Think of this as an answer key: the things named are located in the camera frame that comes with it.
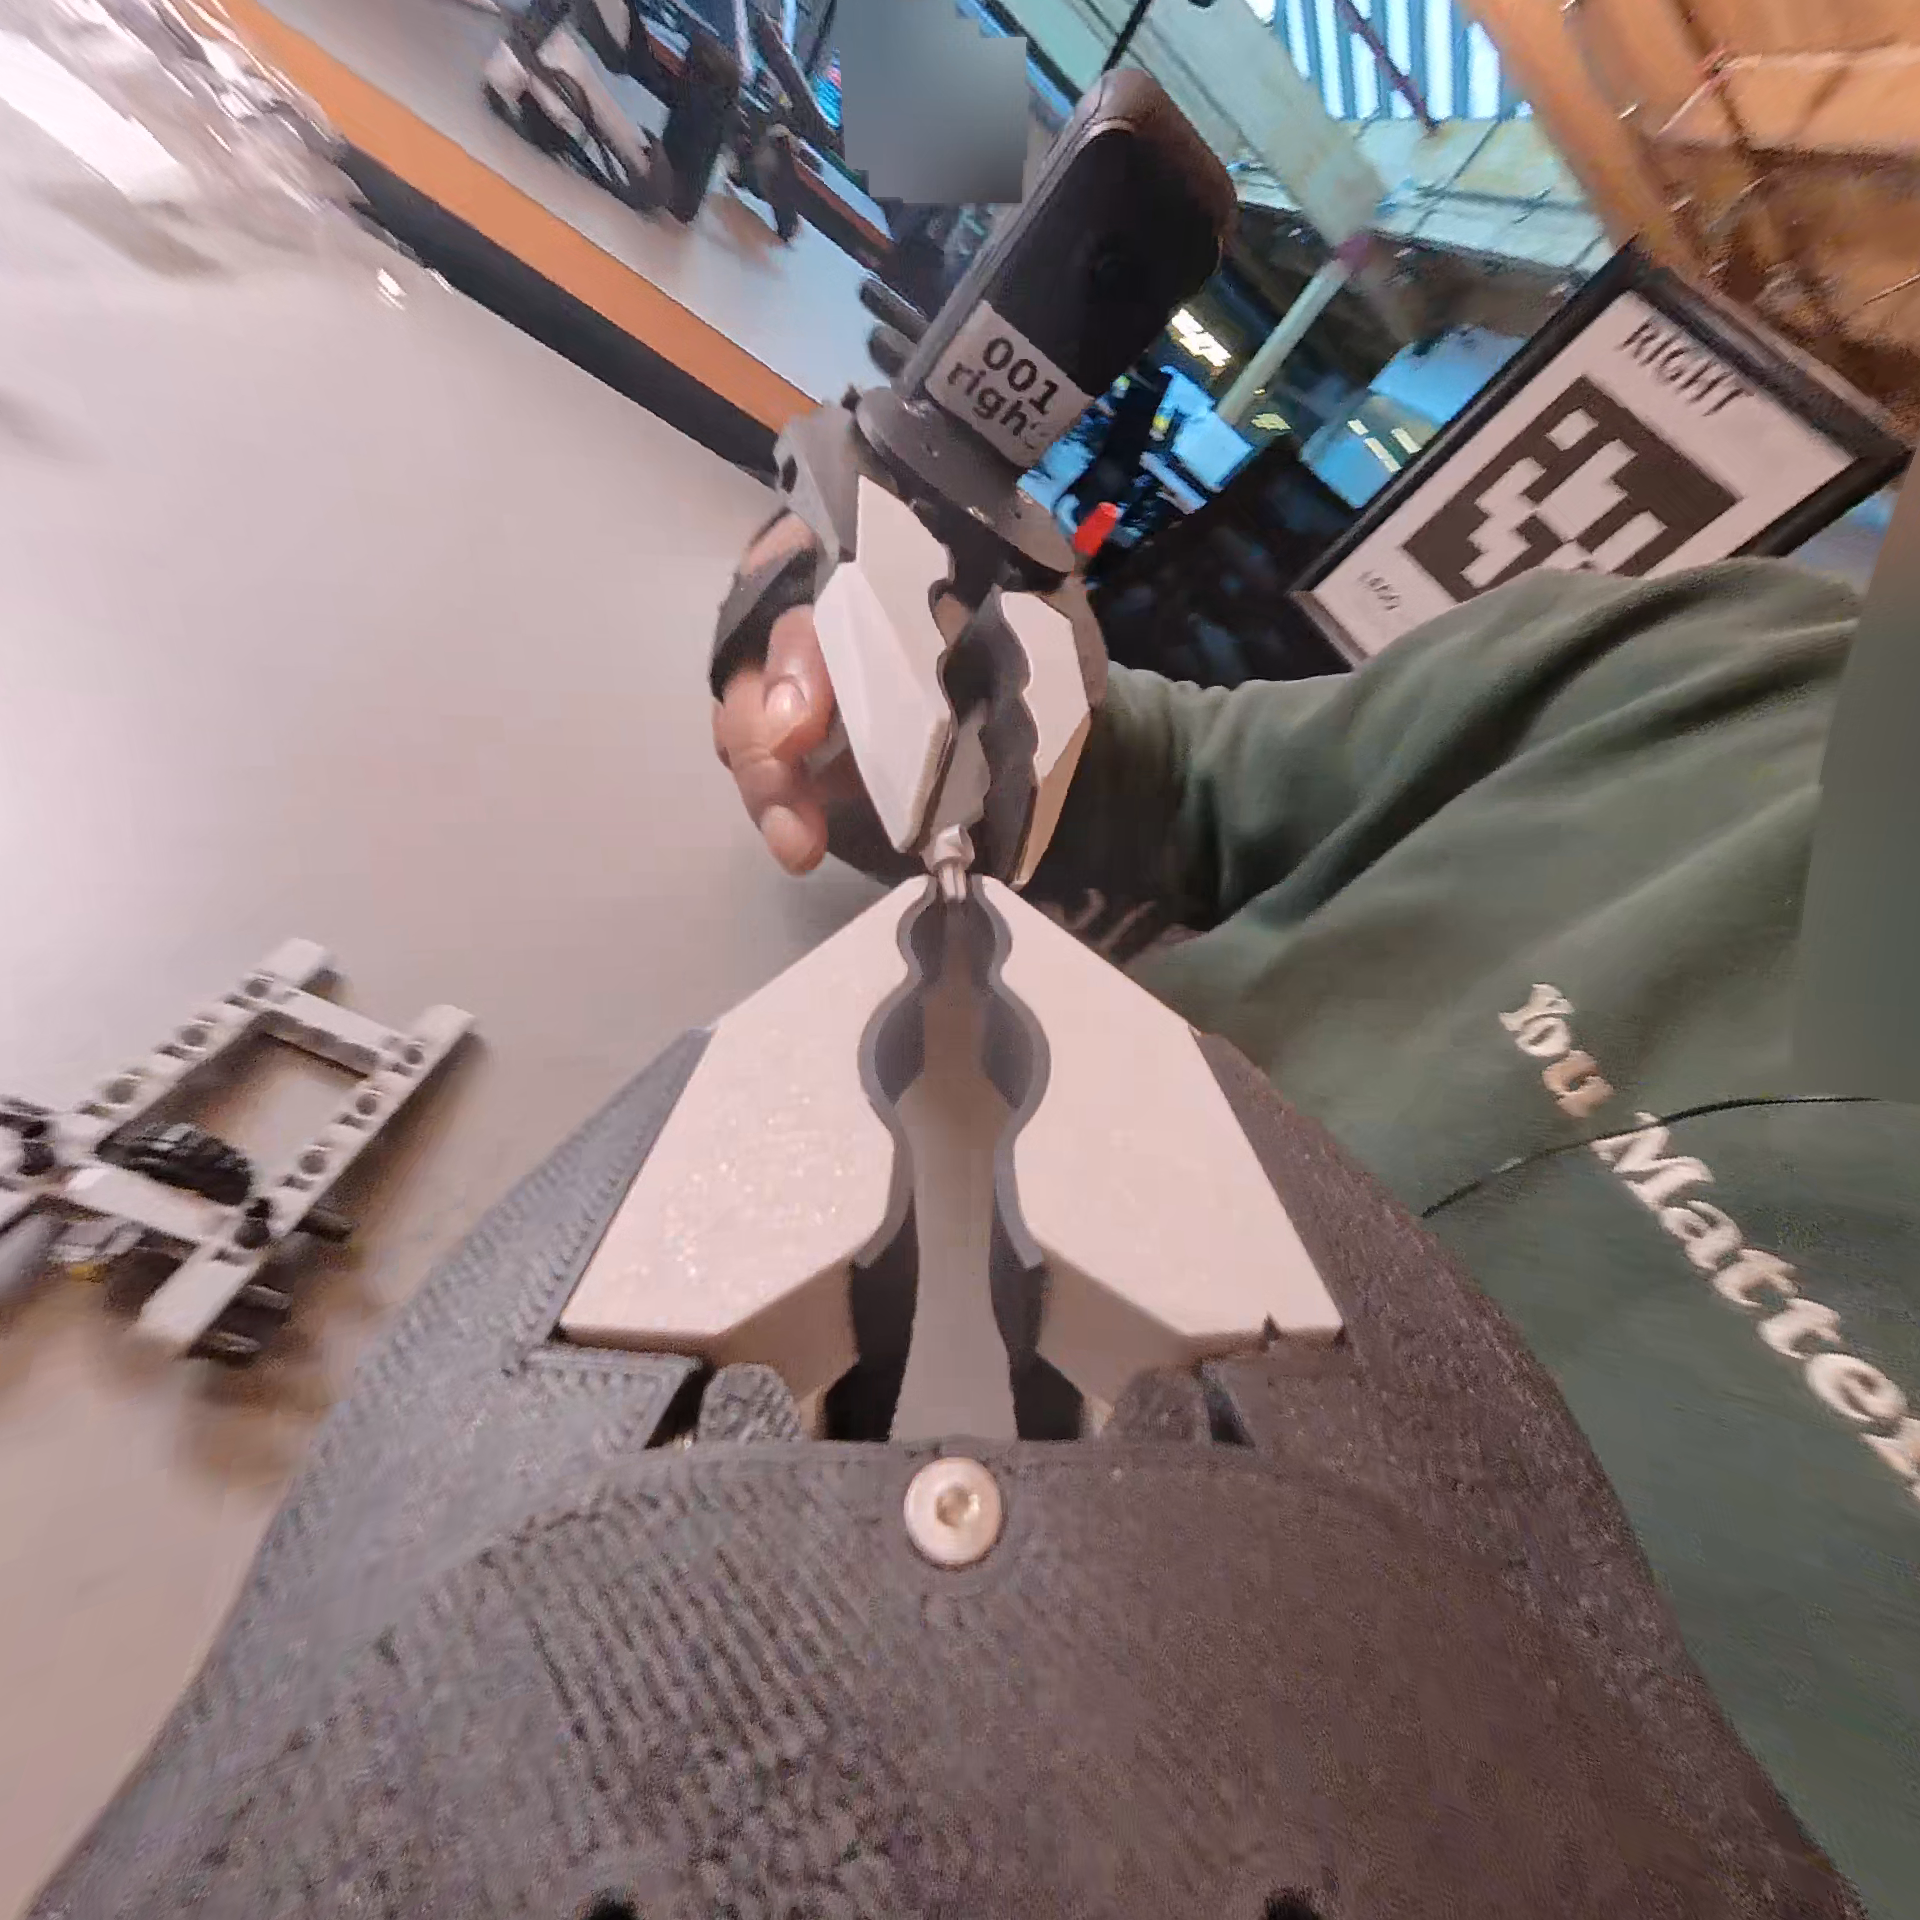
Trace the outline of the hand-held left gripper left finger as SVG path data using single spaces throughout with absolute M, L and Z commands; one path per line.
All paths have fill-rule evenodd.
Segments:
M 891 1425 L 918 1303 L 900 1103 L 935 971 L 937 890 L 909 881 L 711 1025 L 561 1337 L 761 1365 L 825 1425 Z

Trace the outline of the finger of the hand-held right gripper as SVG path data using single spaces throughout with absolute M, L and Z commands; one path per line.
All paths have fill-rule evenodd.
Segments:
M 977 744 L 987 783 L 977 874 L 1025 890 L 1063 819 L 1092 703 L 1063 610 L 1033 593 L 994 591 L 982 617 L 989 689 Z
M 948 546 L 861 475 L 853 555 L 819 591 L 814 625 L 859 783 L 886 844 L 909 858 L 973 858 L 978 793 L 954 776 L 963 727 L 935 616 L 951 580 Z

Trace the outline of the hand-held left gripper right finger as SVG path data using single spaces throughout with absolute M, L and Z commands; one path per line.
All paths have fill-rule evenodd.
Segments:
M 994 1145 L 993 1309 L 1017 1428 L 1083 1428 L 1147 1373 L 1283 1343 L 1340 1307 L 1187 1019 L 998 881 L 969 960 Z

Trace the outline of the grey lego frame assembly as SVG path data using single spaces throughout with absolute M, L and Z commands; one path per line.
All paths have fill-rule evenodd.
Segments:
M 5 1097 L 5 1303 L 49 1272 L 101 1280 L 153 1258 L 167 1274 L 132 1336 L 167 1357 L 251 1365 L 293 1309 L 275 1268 L 353 1235 L 334 1193 L 473 1032 L 450 1004 L 410 1023 L 354 1012 L 323 993 L 334 975 L 324 946 L 283 941 L 70 1107 Z M 255 1045 L 347 1080 L 317 1131 L 277 1163 L 183 1108 Z

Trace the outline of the person's right hand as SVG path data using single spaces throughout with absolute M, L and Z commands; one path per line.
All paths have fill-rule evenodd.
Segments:
M 849 751 L 827 755 L 839 711 L 811 609 L 781 612 L 766 658 L 741 665 L 711 709 L 711 744 L 775 865 L 814 874 L 834 819 L 868 796 Z

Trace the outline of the dark background equipment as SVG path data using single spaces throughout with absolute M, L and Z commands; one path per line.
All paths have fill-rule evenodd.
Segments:
M 842 154 L 796 52 L 796 4 L 499 4 L 492 114 L 643 216 L 693 225 L 727 181 L 805 221 L 802 151 Z

